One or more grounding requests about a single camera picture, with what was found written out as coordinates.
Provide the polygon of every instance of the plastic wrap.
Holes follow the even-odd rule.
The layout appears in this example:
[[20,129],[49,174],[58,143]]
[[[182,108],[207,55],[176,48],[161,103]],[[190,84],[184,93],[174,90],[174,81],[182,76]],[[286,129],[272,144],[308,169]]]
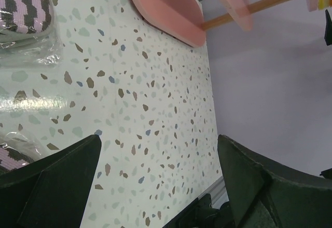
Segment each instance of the plastic wrap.
[[0,175],[48,156],[47,150],[29,133],[0,133]]
[[57,64],[61,41],[51,0],[0,0],[0,65]]

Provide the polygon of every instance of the striped fabric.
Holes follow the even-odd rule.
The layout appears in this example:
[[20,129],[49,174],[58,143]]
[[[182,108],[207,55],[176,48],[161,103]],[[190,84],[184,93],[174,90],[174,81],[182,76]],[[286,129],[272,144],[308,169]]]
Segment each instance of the striped fabric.
[[0,144],[0,175],[34,162],[30,157]]
[[0,31],[41,33],[52,21],[49,0],[0,0]]

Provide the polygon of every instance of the pink and black fabric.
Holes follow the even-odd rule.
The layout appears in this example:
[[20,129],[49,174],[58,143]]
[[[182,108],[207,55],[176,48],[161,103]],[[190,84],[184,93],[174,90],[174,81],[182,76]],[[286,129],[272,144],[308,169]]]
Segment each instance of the pink and black fabric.
[[48,35],[53,15],[50,0],[0,0],[0,43]]
[[34,160],[15,149],[0,144],[0,175],[19,169]]

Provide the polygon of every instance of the terrazzo floor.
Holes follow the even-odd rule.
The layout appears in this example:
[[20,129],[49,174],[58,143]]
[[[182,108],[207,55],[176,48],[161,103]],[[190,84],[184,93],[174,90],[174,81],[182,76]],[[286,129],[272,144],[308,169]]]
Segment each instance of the terrazzo floor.
[[206,46],[151,27],[130,0],[52,1],[63,61],[0,72],[0,131],[51,153],[98,134],[81,227],[163,227],[222,175]]

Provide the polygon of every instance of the wooden rod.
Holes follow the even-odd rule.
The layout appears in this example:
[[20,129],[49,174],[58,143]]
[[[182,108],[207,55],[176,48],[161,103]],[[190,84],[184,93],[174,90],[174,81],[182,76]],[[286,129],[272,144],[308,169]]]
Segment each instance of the wooden rod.
[[[255,12],[265,10],[267,8],[282,4],[284,2],[288,2],[291,0],[261,0],[257,1],[255,3],[252,3],[248,5],[248,10],[251,14],[254,14]],[[211,19],[205,23],[202,24],[203,30],[208,30],[217,26],[220,26],[222,24],[226,24],[229,22],[232,22],[233,18],[230,14],[225,14],[222,16],[219,16],[217,18]]]

